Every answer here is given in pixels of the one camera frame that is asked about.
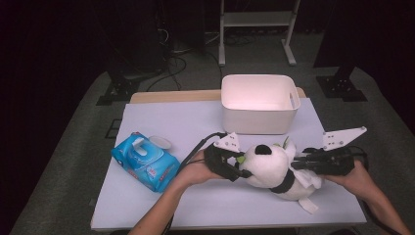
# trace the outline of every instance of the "white storage bin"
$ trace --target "white storage bin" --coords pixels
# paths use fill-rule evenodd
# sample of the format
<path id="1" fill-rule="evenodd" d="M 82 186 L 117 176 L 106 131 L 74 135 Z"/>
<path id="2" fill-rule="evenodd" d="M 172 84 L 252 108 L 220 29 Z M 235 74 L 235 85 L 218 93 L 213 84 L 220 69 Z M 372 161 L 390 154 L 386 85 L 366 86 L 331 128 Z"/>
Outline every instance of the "white storage bin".
<path id="1" fill-rule="evenodd" d="M 223 128 L 239 134 L 285 134 L 300 98 L 285 75 L 233 74 L 223 77 Z"/>

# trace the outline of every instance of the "dark background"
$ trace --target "dark background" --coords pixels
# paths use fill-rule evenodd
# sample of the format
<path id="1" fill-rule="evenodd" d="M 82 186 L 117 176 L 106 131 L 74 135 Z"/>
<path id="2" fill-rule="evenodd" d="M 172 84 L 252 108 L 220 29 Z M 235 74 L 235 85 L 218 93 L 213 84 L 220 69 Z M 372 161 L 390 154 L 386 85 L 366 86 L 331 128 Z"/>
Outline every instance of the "dark background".
<path id="1" fill-rule="evenodd" d="M 195 36 L 203 28 L 218 30 L 219 0 L 192 1 L 184 8 L 186 2 L 1 1 L 1 234 L 12 228 L 77 105 L 96 77 L 108 70 L 109 61 L 128 61 L 144 72 L 160 71 L 162 58 L 168 54 L 156 46 L 159 35 L 155 27 L 171 29 L 173 38 L 196 40 L 196 45 Z M 245 2 L 227 1 L 226 8 L 239 11 Z M 247 11 L 285 10 L 293 4 L 278 2 L 252 1 Z M 128 4 L 136 8 L 125 8 Z M 121 19 L 120 11 L 126 9 L 141 14 L 132 12 L 137 18 Z M 193 14 L 186 14 L 187 9 Z M 326 28 L 315 66 L 338 67 L 351 58 L 375 78 L 414 132 L 414 13 L 413 1 L 302 0 L 295 31 Z M 188 20 L 197 16 L 196 21 Z M 143 38 L 143 32 L 152 40 Z M 131 42 L 137 38 L 150 44 Z M 143 60 L 149 57 L 150 63 Z"/>

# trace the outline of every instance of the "forearm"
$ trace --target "forearm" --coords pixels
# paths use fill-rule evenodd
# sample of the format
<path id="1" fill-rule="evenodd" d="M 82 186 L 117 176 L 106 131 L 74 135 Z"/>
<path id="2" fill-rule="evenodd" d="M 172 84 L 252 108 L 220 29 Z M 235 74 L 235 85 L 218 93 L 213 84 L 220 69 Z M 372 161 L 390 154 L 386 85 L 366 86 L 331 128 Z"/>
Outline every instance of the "forearm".
<path id="1" fill-rule="evenodd" d="M 370 200 L 365 200 L 372 214 L 396 232 L 402 235 L 411 234 L 397 211 L 394 209 L 390 200 L 384 193 L 381 192 L 380 189 L 378 190 L 379 191 L 376 193 L 376 197 L 372 197 Z"/>
<path id="2" fill-rule="evenodd" d="M 188 186 L 173 180 L 153 207 L 137 222 L 129 235 L 162 234 L 176 211 L 180 199 Z"/>

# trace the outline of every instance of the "white table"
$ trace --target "white table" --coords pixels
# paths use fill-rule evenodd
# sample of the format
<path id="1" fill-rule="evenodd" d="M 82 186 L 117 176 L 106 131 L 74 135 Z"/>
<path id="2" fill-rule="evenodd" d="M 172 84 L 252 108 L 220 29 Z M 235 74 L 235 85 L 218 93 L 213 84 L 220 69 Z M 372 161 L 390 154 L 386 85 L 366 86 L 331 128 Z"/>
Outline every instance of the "white table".
<path id="1" fill-rule="evenodd" d="M 291 36 L 299 11 L 300 0 L 295 0 L 293 11 L 282 12 L 234 12 L 227 13 L 225 0 L 220 3 L 219 65 L 225 66 L 225 27 L 229 26 L 288 26 L 287 37 L 281 40 L 290 66 L 297 64 L 290 47 Z"/>
<path id="2" fill-rule="evenodd" d="M 140 131 L 148 137 L 158 135 L 173 144 L 169 152 L 182 161 L 200 140 L 213 132 L 223 132 L 220 101 L 214 98 L 211 100 L 211 96 L 204 97 L 204 91 L 196 94 L 203 98 L 189 102 L 183 101 L 186 96 L 182 96 L 180 99 L 171 99 L 170 103 L 126 105 L 115 144 L 119 144 L 133 131 Z M 323 131 L 311 101 L 301 98 L 300 108 L 287 135 L 296 142 L 298 151 L 302 151 L 306 147 L 322 147 Z M 282 143 L 287 135 L 239 135 L 239 138 L 242 151 L 246 151 L 253 144 Z M 160 194 L 153 193 L 139 183 L 112 159 L 91 221 L 91 229 L 129 229 L 159 196 Z M 314 214 L 305 211 L 298 202 L 285 201 L 267 189 L 248 185 L 243 178 L 235 182 L 212 180 L 191 187 L 183 195 L 172 229 L 315 226 L 366 222 L 356 198 L 337 184 L 327 181 L 311 195 L 310 200 L 319 207 Z"/>

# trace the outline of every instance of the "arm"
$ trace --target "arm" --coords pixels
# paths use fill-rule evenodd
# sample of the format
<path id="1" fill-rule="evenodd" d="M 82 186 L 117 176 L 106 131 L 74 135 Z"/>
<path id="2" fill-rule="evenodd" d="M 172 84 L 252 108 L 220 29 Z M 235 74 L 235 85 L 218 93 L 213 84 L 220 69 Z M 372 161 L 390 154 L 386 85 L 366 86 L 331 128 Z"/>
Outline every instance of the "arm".
<path id="1" fill-rule="evenodd" d="M 362 162 L 354 161 L 354 165 L 354 169 L 346 176 L 324 175 L 323 177 L 343 185 L 350 193 L 366 202 L 370 211 L 386 226 L 400 234 L 411 234 L 391 201 L 372 180 Z"/>
<path id="2" fill-rule="evenodd" d="M 192 163 L 186 165 L 170 182 L 157 202 L 128 233 L 129 235 L 162 234 L 187 188 L 194 184 L 204 183 L 209 179 L 220 178 L 206 167 L 203 159 L 204 152 L 198 152 L 192 159 Z"/>

